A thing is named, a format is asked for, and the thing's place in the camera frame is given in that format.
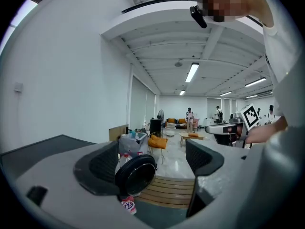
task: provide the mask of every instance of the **tiled floor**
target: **tiled floor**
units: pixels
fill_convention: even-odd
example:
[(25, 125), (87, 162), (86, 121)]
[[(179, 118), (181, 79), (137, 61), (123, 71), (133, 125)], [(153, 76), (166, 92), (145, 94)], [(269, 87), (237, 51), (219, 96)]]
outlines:
[[(180, 146), (181, 136), (179, 133), (186, 132), (186, 130), (176, 129), (174, 132), (174, 136), (167, 137), (168, 143), (166, 149), (163, 150), (163, 155), (165, 157), (163, 164), (161, 160), (161, 150), (154, 149), (153, 151), (152, 156), (157, 160), (158, 164), (157, 175), (172, 178), (195, 178), (185, 158), (185, 141), (183, 141), (182, 147)], [(204, 129), (199, 129), (199, 131), (196, 130), (196, 133), (202, 134), (210, 140), (215, 140), (214, 136), (206, 133)]]

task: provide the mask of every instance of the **wall outlet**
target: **wall outlet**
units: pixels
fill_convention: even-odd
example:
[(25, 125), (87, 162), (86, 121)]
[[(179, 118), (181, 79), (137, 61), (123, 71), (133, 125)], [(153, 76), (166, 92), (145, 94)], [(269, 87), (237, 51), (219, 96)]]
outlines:
[(23, 90), (23, 83), (16, 82), (14, 91), (17, 93), (22, 93), (22, 90)]

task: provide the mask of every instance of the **ceiling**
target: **ceiling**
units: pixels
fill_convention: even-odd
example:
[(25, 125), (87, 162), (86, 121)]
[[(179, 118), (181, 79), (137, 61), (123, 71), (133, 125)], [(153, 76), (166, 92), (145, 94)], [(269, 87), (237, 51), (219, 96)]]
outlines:
[[(135, 29), (120, 35), (162, 95), (247, 96), (272, 90), (263, 57), (264, 45), (223, 26), (195, 21), (171, 21)], [(187, 74), (193, 62), (200, 64), (190, 83)], [(245, 87), (266, 77), (267, 80)]]

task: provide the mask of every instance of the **ceiling light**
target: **ceiling light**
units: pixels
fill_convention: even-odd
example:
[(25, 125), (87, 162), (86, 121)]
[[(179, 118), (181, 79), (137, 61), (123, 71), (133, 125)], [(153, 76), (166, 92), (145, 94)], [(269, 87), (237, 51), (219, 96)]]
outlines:
[(261, 78), (261, 79), (259, 79), (259, 80), (257, 80), (257, 81), (255, 81), (255, 82), (251, 82), (251, 83), (245, 85), (245, 87), (252, 86), (252, 85), (254, 85), (254, 84), (258, 84), (258, 83), (260, 83), (260, 82), (263, 82), (264, 80), (266, 80), (265, 77), (264, 77), (264, 78)]
[(192, 77), (195, 75), (198, 67), (199, 67), (199, 63), (192, 63), (189, 75), (187, 76), (185, 82), (190, 82), (192, 80)]
[(227, 92), (227, 93), (224, 93), (224, 94), (221, 94), (220, 96), (225, 96), (227, 94), (231, 94), (232, 92)]
[(248, 97), (246, 97), (246, 98), (252, 98), (252, 97), (257, 97), (257, 95), (248, 96)]

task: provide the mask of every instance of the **wooden slat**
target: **wooden slat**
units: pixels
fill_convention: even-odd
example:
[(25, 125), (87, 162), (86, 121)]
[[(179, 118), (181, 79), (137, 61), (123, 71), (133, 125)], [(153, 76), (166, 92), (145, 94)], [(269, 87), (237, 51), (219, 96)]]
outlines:
[(160, 176), (156, 176), (156, 179), (159, 180), (165, 180), (165, 181), (181, 181), (181, 182), (194, 182), (194, 179), (187, 179), (187, 178), (169, 178), (169, 177), (160, 177)]
[(145, 198), (151, 201), (155, 201), (155, 202), (161, 202), (161, 203), (165, 203), (165, 204), (186, 204), (189, 205), (190, 204), (190, 199), (174, 199), (174, 198), (162, 198), (162, 197), (157, 197), (157, 196), (152, 196), (149, 194), (145, 194), (145, 193), (141, 193), (140, 198)]
[(188, 208), (189, 207), (186, 204), (166, 204), (166, 203), (151, 201), (151, 200), (148, 200), (148, 199), (145, 199), (145, 198), (140, 198), (140, 197), (137, 197), (136, 200), (137, 201), (142, 201), (142, 202), (145, 202), (145, 203), (149, 203), (149, 204), (162, 206), (162, 207), (168, 207), (168, 208)]
[(174, 194), (192, 194), (193, 189), (174, 189), (174, 188), (166, 188), (166, 187), (156, 187), (150, 185), (147, 187), (148, 190), (163, 192), (163, 193), (174, 193)]
[(175, 188), (175, 189), (193, 189), (193, 187), (194, 187), (194, 185), (183, 186), (183, 185), (173, 185), (173, 184), (165, 184), (165, 183), (159, 183), (159, 182), (154, 182), (152, 185), (156, 186), (156, 187), (167, 187), (167, 188)]
[(183, 186), (194, 186), (195, 182), (194, 181), (166, 181), (166, 180), (161, 180), (161, 179), (155, 179), (154, 182), (159, 182), (159, 183), (165, 183), (165, 184), (173, 184), (173, 185), (183, 185)]
[(191, 197), (192, 197), (192, 195), (189, 195), (189, 194), (162, 193), (162, 192), (157, 192), (157, 191), (148, 190), (148, 189), (143, 190), (141, 192), (141, 194), (142, 193), (157, 196), (157, 197), (162, 197), (162, 198), (191, 199)]

